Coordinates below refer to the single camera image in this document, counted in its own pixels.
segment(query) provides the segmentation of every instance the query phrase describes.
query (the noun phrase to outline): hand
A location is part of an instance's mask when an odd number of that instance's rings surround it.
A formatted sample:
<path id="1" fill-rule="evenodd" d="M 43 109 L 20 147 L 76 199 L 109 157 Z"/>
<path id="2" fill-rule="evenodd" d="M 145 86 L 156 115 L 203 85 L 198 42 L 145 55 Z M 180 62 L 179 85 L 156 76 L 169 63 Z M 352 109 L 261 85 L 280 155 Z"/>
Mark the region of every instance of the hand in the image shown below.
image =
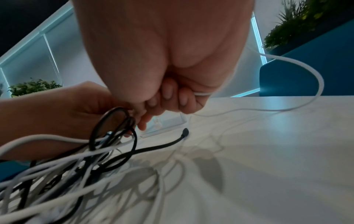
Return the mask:
<path id="1" fill-rule="evenodd" d="M 89 139 L 102 115 L 117 106 L 130 107 L 129 104 L 113 98 L 107 88 L 92 82 L 4 100 L 0 102 L 0 145 L 34 134 Z M 124 115 L 121 113 L 112 116 L 102 127 L 100 134 L 113 131 L 123 119 Z M 146 122 L 150 119 L 151 117 L 144 116 L 138 127 L 145 129 Z M 50 140 L 36 141 L 10 151 L 1 159 L 52 158 L 78 146 Z"/>
<path id="2" fill-rule="evenodd" d="M 194 113 L 234 72 L 254 0 L 74 0 L 86 50 L 114 96 L 151 115 Z"/>

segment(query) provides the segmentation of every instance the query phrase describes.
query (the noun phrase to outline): white table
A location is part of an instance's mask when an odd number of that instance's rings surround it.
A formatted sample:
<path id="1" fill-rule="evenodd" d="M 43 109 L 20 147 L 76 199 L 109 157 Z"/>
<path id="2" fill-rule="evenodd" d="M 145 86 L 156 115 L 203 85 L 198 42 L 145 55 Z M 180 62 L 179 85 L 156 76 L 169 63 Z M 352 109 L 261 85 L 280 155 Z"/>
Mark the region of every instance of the white table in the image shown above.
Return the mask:
<path id="1" fill-rule="evenodd" d="M 218 98 L 199 114 L 286 108 L 308 100 Z M 321 97 L 284 113 L 191 116 L 188 128 L 182 143 L 137 155 L 130 164 L 156 167 L 164 176 L 159 223 L 354 223 L 354 97 Z M 138 148 L 173 141 L 181 132 L 141 139 Z M 155 180 L 148 171 L 130 175 L 125 186 L 106 193 L 107 200 L 88 203 L 95 209 L 81 222 L 143 223 L 153 201 L 141 194 Z"/>

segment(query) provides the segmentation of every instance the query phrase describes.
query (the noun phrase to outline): green leaves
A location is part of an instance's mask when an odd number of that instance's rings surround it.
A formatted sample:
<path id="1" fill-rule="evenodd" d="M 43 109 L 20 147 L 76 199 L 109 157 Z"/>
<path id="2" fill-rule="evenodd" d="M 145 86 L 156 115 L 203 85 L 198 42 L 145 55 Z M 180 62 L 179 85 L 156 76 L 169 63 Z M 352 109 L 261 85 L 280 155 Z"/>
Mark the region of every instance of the green leaves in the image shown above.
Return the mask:
<path id="1" fill-rule="evenodd" d="M 331 16 L 342 13 L 354 6 L 353 0 L 284 0 L 284 11 L 278 18 L 277 25 L 264 39 L 264 48 L 271 49 L 285 45 L 294 38 L 316 29 L 323 21 Z"/>
<path id="2" fill-rule="evenodd" d="M 30 93 L 36 93 L 60 87 L 62 87 L 62 85 L 55 83 L 55 81 L 46 82 L 42 79 L 34 81 L 31 78 L 30 82 L 20 83 L 16 86 L 10 86 L 10 89 L 8 91 L 11 92 L 12 96 L 23 96 Z"/>

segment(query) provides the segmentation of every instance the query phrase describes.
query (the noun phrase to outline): table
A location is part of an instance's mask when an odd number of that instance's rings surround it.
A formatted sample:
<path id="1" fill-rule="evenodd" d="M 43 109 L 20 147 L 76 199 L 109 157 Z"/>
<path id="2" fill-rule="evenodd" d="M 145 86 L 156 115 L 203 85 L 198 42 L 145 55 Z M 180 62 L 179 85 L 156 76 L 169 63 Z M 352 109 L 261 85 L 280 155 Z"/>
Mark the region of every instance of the table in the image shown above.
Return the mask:
<path id="1" fill-rule="evenodd" d="M 286 108 L 310 99 L 217 98 L 198 114 Z M 153 166 L 164 176 L 159 223 L 354 223 L 354 97 L 320 97 L 282 113 L 190 116 L 188 128 L 185 141 L 136 155 L 127 165 Z M 141 139 L 138 148 L 173 141 L 181 132 Z M 112 183 L 111 192 L 105 192 L 109 186 L 97 190 L 93 195 L 103 193 L 86 206 L 94 209 L 82 209 L 72 223 L 143 223 L 155 182 L 151 172 L 135 172 Z"/>

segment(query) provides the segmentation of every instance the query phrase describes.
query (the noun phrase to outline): potted plant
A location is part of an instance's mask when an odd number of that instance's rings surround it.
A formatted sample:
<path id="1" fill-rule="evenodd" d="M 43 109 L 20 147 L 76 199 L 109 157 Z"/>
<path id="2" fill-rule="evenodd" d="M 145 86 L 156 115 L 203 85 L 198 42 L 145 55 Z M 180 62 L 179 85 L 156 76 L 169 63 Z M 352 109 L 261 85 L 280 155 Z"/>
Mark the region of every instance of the potted plant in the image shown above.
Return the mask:
<path id="1" fill-rule="evenodd" d="M 57 84 L 55 81 L 47 82 L 42 79 L 34 81 L 31 78 L 30 82 L 20 83 L 15 86 L 10 86 L 8 91 L 11 92 L 11 97 L 23 96 L 30 93 L 41 92 L 49 89 L 60 88 L 62 85 Z"/>
<path id="2" fill-rule="evenodd" d="M 283 55 L 354 19 L 353 0 L 284 0 L 281 22 L 264 39 L 270 54 Z"/>

